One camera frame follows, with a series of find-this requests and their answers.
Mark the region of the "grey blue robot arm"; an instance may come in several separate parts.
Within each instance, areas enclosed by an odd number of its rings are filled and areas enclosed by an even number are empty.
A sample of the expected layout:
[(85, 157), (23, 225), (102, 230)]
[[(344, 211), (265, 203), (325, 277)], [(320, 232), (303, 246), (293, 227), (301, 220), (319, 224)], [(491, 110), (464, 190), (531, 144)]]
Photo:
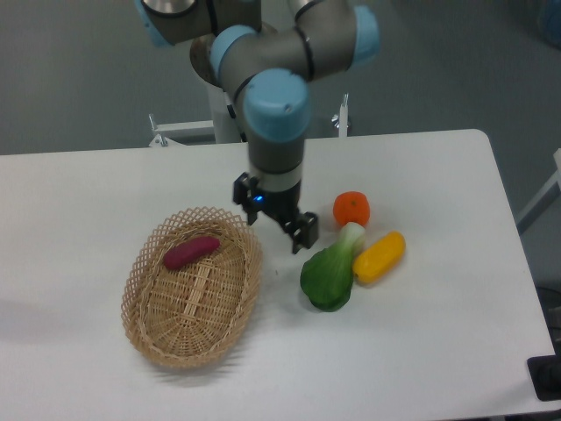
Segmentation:
[(208, 61), (231, 101), (249, 168), (233, 184), (233, 200), (249, 223), (274, 220), (294, 250), (319, 236), (315, 213), (298, 207), (309, 83), (370, 62), (380, 50), (373, 11), (346, 1), (293, 1), (293, 26), (266, 32), (258, 1), (138, 1), (153, 43), (174, 46), (212, 36)]

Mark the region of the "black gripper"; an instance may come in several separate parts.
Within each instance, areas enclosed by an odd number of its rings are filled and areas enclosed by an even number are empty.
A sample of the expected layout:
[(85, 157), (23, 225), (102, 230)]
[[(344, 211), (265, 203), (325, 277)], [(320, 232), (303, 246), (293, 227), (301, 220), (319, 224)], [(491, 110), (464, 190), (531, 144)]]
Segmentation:
[(301, 213), (299, 200), (301, 182), (287, 190), (273, 192), (262, 189), (259, 179), (243, 173), (233, 183), (232, 200), (240, 205), (253, 225), (261, 212), (276, 221), (292, 240), (292, 253), (310, 249), (319, 238), (319, 217), (313, 212)]

